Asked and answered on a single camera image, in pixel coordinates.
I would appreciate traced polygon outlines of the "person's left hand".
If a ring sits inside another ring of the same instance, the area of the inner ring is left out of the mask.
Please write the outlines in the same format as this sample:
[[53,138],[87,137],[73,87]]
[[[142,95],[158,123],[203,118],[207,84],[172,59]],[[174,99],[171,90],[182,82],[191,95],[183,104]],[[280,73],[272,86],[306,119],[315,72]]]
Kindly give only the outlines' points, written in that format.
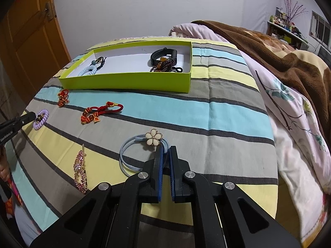
[[11,177],[11,170],[6,156],[6,149],[4,146],[1,146],[0,176],[4,182],[7,182]]

